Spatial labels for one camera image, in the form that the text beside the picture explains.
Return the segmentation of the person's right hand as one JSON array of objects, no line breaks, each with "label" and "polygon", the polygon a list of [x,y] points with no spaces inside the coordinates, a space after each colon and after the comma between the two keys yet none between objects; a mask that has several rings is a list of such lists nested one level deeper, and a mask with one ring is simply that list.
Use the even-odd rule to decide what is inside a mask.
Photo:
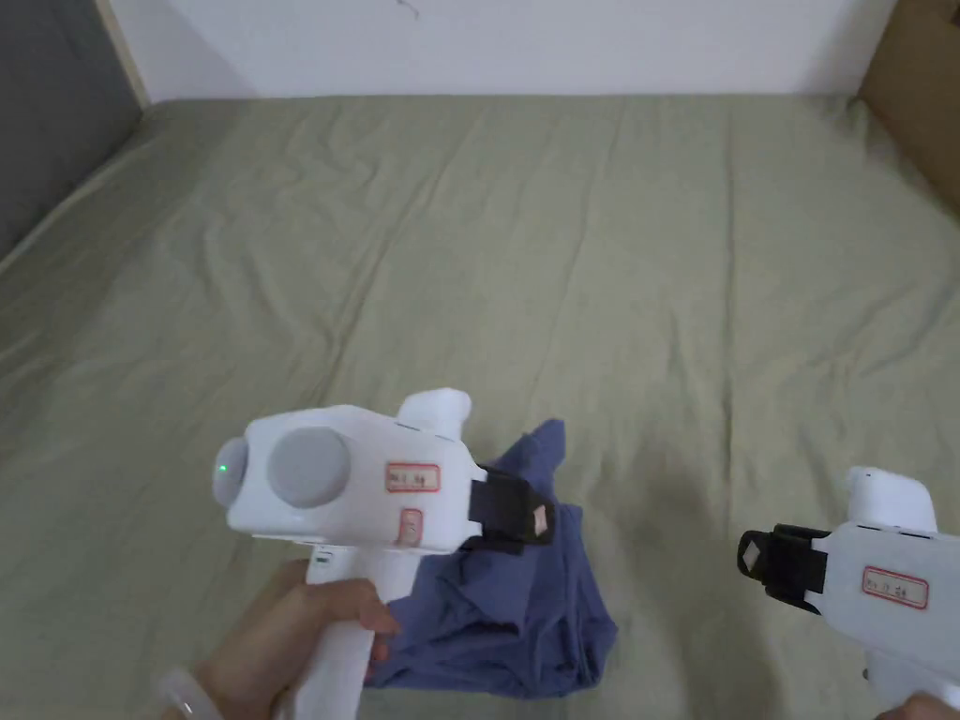
[{"label": "person's right hand", "polygon": [[880,713],[876,720],[958,720],[960,712],[937,697],[915,694],[902,704]]}]

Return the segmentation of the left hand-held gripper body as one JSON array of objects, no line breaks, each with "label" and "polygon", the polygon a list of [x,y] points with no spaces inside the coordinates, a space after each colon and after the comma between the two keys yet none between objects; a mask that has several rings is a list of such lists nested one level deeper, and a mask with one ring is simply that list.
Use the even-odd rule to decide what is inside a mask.
[{"label": "left hand-held gripper body", "polygon": [[219,447],[212,493],[233,530],[311,547],[308,583],[367,579],[391,603],[427,556],[523,550],[523,483],[475,461],[471,411],[439,388],[394,416],[337,405],[254,419]]}]

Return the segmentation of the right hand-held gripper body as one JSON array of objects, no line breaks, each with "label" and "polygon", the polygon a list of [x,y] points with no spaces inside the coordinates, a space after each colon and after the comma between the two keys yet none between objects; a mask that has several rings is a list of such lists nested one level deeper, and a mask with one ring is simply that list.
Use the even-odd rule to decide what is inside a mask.
[{"label": "right hand-held gripper body", "polygon": [[846,521],[772,530],[772,596],[862,646],[888,706],[918,693],[959,705],[959,539],[938,531],[920,481],[848,472]]}]

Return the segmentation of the person's left hand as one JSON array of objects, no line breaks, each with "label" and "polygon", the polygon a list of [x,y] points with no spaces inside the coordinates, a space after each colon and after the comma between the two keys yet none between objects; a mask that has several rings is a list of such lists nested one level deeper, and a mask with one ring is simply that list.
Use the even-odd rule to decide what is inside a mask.
[{"label": "person's left hand", "polygon": [[323,632],[356,623],[375,634],[367,664],[385,662],[397,619],[366,579],[306,580],[308,560],[279,567],[195,677],[224,719],[269,719],[279,698],[305,674]]}]

